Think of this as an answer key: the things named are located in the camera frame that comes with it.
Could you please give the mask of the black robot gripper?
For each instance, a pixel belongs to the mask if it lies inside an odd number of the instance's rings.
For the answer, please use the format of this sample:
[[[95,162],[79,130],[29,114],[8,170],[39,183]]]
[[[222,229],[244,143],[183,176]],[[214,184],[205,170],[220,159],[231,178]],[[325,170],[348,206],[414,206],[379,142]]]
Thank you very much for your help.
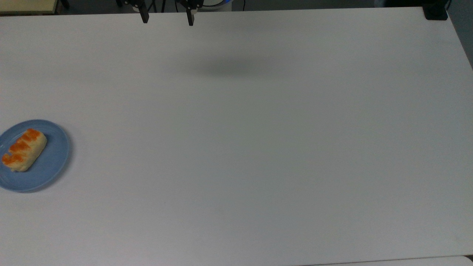
[[[179,5],[182,5],[186,9],[188,25],[193,26],[196,9],[201,8],[203,6],[203,0],[175,0],[175,2]],[[149,12],[147,5],[145,4],[145,0],[124,0],[124,4],[128,4],[132,7],[138,8],[143,23],[148,23]]]

